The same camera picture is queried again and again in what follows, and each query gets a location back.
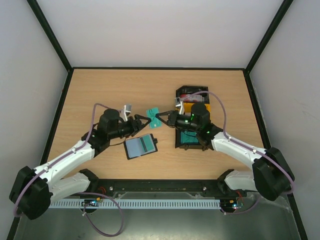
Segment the black leather card holder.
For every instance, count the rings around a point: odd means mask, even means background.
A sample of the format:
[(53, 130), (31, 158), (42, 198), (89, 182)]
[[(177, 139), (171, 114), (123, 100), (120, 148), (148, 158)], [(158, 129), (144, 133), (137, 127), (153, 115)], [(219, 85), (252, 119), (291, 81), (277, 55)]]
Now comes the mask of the black leather card holder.
[(147, 153), (147, 154), (143, 153), (142, 145), (140, 142), (140, 137), (135, 137), (135, 138), (132, 138), (129, 140), (125, 140), (123, 143), (123, 146), (124, 146), (126, 158), (128, 160), (131, 160), (131, 159), (139, 158), (139, 157), (157, 152), (158, 151), (158, 148), (157, 148), (158, 139), (155, 138), (153, 136), (153, 134), (151, 134), (151, 136), (152, 136), (153, 143), (155, 146), (155, 151)]

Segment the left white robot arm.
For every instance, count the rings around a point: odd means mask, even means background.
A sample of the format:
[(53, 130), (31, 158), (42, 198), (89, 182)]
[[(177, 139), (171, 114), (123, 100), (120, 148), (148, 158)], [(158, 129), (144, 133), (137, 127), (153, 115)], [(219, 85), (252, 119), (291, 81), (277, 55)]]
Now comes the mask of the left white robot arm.
[(73, 147), (53, 160), (35, 168), (21, 168), (15, 178), (9, 199), (14, 203), (15, 217), (25, 215), (30, 220), (41, 216), (55, 201), (84, 192), (91, 181), (84, 173), (65, 175), (79, 165), (92, 160), (117, 138), (133, 137), (151, 123), (149, 117), (130, 116), (122, 109), (106, 109), (97, 123)]

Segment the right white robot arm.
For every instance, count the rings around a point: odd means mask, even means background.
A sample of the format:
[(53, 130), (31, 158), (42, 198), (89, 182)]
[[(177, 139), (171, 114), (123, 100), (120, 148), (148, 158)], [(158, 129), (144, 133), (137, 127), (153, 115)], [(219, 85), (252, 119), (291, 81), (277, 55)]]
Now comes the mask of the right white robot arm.
[(155, 116), (168, 127), (195, 132), (199, 144), (205, 149), (224, 153), (250, 169), (227, 173), (218, 183), (218, 191), (222, 195), (229, 196), (235, 190), (244, 190), (258, 192), (265, 199), (274, 201), (281, 194), (293, 191), (294, 176), (279, 149), (256, 147), (227, 134), (211, 122), (205, 104), (193, 104), (190, 115), (170, 110)]

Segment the red dotted card stack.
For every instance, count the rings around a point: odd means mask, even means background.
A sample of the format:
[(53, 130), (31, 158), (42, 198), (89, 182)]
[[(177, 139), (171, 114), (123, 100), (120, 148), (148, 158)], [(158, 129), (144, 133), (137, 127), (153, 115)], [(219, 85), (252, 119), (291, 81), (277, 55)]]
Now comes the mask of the red dotted card stack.
[(205, 100), (201, 94), (181, 94), (180, 99), (184, 103), (202, 103)]

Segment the teal card stack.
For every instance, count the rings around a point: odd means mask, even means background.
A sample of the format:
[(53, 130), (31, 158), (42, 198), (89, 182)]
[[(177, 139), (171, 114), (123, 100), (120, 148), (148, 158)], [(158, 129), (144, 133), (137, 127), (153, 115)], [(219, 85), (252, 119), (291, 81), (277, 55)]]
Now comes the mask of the teal card stack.
[(182, 131), (180, 133), (180, 143), (187, 145), (198, 145), (199, 141), (196, 137), (196, 133), (192, 131)]

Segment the black bin with red cards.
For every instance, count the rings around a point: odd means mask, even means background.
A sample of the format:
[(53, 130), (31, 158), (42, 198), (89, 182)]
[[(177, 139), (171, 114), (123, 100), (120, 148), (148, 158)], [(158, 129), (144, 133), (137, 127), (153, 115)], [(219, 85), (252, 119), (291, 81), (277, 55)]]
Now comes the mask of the black bin with red cards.
[(202, 103), (209, 104), (210, 97), (208, 91), (208, 86), (183, 85), (175, 91), (175, 96), (180, 98), (182, 94), (202, 95), (204, 97)]

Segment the black bin with teal cards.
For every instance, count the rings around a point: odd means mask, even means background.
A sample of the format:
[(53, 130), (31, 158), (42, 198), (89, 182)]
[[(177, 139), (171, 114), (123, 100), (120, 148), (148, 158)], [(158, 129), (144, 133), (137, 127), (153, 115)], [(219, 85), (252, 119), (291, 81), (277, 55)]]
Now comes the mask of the black bin with teal cards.
[(184, 150), (201, 150), (206, 151), (207, 148), (199, 143), (196, 132), (187, 130), (175, 130), (175, 148)]

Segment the yellow bin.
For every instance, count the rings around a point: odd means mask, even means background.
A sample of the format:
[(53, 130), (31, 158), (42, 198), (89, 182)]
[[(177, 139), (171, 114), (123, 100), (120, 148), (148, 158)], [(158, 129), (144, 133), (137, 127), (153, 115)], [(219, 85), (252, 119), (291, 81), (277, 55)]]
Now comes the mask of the yellow bin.
[[(184, 102), (184, 115), (190, 116), (191, 115), (191, 108), (192, 106), (196, 104), (195, 102)], [(209, 103), (205, 104), (206, 109), (210, 112), (211, 111), (211, 105)]]

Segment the black aluminium frame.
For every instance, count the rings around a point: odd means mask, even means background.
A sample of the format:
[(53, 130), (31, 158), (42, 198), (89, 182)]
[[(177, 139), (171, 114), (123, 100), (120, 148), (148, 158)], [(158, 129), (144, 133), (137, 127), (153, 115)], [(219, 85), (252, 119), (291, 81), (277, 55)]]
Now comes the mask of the black aluminium frame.
[[(71, 78), (74, 73), (76, 67), (72, 67), (69, 63), (65, 53), (61, 45), (59, 44), (58, 39), (56, 38), (49, 22), (47, 21), (45, 14), (43, 13), (40, 5), (36, 0), (28, 0), (27, 1), (30, 9), (33, 11), (34, 16), (36, 17), (37, 21), (41, 25), (42, 29), (44, 30), (47, 38), (49, 39), (51, 45), (53, 46), (54, 50), (56, 51), (58, 57), (60, 58), (63, 66), (67, 70), (67, 77), (61, 92), (61, 97), (59, 99), (59, 103), (54, 115), (54, 119), (51, 125), (51, 129), (47, 138), (47, 142), (43, 151), (43, 155), (41, 157), (40, 163), (44, 163), (49, 156), (49, 151), (52, 147), (53, 139), (57, 130), (58, 122), (60, 120), (60, 116), (63, 110), (63, 106), (65, 104), (65, 99), (69, 90), (69, 86), (71, 83)], [(262, 143), (264, 147), (270, 147), (270, 139), (267, 133), (267, 129), (265, 126), (265, 121), (262, 116), (262, 111), (258, 104), (257, 95), (255, 93), (253, 83), (250, 77), (250, 72), (253, 70), (255, 64), (257, 63), (258, 59), (262, 55), (264, 49), (266, 48), (267, 44), (269, 43), (270, 39), (272, 38), (273, 34), (275, 33), (276, 29), (278, 28), (279, 24), (281, 23), (282, 19), (286, 15), (287, 11), (289, 10), (290, 6), (292, 5), (292, 0), (284, 0), (279, 9), (277, 10), (274, 18), (272, 19), (268, 29), (266, 30), (263, 38), (261, 39), (257, 49), (255, 50), (253, 56), (251, 57), (247, 67), (245, 68), (230, 68), (230, 67), (111, 67), (112, 70), (206, 70), (206, 71), (242, 71), (244, 75), (244, 79), (246, 82), (247, 90), (250, 96), (252, 108), (255, 114), (257, 126), (259, 129), (259, 133), (262, 139)]]

